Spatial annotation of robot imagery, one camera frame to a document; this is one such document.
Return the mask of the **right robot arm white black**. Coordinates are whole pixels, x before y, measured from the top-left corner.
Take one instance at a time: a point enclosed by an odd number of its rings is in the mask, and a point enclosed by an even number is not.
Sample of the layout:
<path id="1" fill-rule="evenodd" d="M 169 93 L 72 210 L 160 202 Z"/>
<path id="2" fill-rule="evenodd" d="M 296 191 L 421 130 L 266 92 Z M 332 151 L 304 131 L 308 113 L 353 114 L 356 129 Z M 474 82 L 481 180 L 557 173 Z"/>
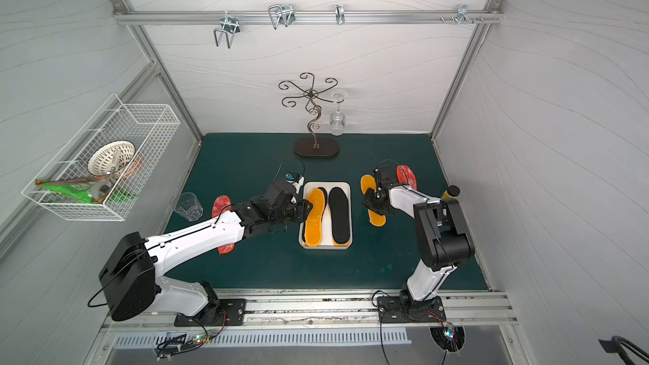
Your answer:
<path id="1" fill-rule="evenodd" d="M 401 211 L 414 220 L 419 262 L 406 281 L 402 300 L 427 302 L 456 268 L 475 255 L 475 245 L 457 197 L 461 189 L 449 186 L 440 197 L 417 190 L 410 167 L 377 167 L 360 179 L 363 205 L 373 226 Z"/>

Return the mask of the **orange insole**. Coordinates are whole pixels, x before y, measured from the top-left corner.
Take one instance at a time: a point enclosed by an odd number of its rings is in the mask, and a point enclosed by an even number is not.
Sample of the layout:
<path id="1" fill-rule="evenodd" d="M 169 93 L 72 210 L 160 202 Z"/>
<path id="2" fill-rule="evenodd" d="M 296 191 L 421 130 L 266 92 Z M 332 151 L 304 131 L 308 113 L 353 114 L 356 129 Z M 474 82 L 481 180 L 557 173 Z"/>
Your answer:
<path id="1" fill-rule="evenodd" d="M 308 247 L 317 247 L 322 241 L 322 220 L 326 211 L 327 198 L 319 188 L 316 188 L 310 192 L 307 201 L 312 204 L 312 209 L 304 223 L 304 243 Z"/>
<path id="2" fill-rule="evenodd" d="M 385 226 L 385 201 L 377 189 L 375 178 L 372 175 L 363 175 L 360 182 L 363 193 L 363 205 L 368 210 L 370 223 L 376 227 Z"/>

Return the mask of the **white storage box tray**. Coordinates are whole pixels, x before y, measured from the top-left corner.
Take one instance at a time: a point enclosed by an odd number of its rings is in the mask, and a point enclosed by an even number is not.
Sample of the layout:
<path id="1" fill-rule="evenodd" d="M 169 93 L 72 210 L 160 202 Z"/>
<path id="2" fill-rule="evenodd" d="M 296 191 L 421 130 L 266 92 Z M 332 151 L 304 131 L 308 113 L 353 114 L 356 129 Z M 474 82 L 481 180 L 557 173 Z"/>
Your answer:
<path id="1" fill-rule="evenodd" d="M 353 242 L 353 229 L 352 229 L 352 210 L 351 210 L 351 189 L 350 185 L 347 182 L 307 182 L 305 184 L 304 188 L 304 194 L 303 194 L 303 199 L 307 200 L 307 197 L 309 196 L 310 192 L 313 189 L 323 187 L 327 189 L 328 191 L 328 198 L 327 198 L 327 206 L 326 206 L 326 211 L 323 216 L 322 220 L 322 241 L 319 246 L 317 247 L 308 247 L 304 243 L 304 223 L 301 224 L 300 226 L 300 231 L 299 231 L 299 243 L 303 248 L 306 249 L 347 249 Z M 343 191 L 346 193 L 346 196 L 348 197 L 349 200 L 349 215 L 350 215 L 350 233 L 351 233 L 351 238 L 349 240 L 349 243 L 346 246 L 336 246 L 333 242 L 332 235 L 331 235 L 331 211 L 329 208 L 329 192 L 331 189 L 334 187 L 339 187 L 343 189 Z"/>

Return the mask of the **red insole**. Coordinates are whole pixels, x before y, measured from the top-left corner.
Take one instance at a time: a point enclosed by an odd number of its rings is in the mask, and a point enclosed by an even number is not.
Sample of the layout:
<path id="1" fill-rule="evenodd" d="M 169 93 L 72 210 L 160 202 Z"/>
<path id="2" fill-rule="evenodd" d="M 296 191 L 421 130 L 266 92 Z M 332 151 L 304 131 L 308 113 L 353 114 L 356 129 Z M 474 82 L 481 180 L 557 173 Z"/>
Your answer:
<path id="1" fill-rule="evenodd" d="M 414 190 L 417 190 L 417 179 L 410 167 L 400 165 L 396 169 L 397 179 L 400 184 L 407 185 Z"/>
<path id="2" fill-rule="evenodd" d="M 211 211 L 211 217 L 212 218 L 220 218 L 223 213 L 225 213 L 227 211 L 230 211 L 232 206 L 233 205 L 232 205 L 231 199 L 228 196 L 226 196 L 226 195 L 219 196 L 214 201 L 212 211 Z M 219 254 L 231 253 L 231 251 L 234 250 L 234 244 L 233 243 L 228 243 L 228 244 L 222 245 L 217 250 L 218 250 Z"/>

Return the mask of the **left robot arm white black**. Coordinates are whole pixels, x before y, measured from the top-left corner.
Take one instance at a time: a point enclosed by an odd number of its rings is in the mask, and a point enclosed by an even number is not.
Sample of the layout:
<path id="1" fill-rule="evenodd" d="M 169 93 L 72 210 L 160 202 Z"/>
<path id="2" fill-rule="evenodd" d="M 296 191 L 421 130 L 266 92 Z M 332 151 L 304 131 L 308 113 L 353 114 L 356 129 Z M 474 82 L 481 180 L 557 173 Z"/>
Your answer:
<path id="1" fill-rule="evenodd" d="M 313 206 L 299 195 L 303 185 L 302 177 L 275 181 L 265 194 L 228 206 L 194 226 L 150 238 L 137 232 L 124 236 L 99 275 L 111 319 L 122 322 L 161 312 L 202 325 L 218 321 L 224 309 L 208 282 L 182 282 L 167 277 L 167 272 L 272 226 L 305 222 Z"/>

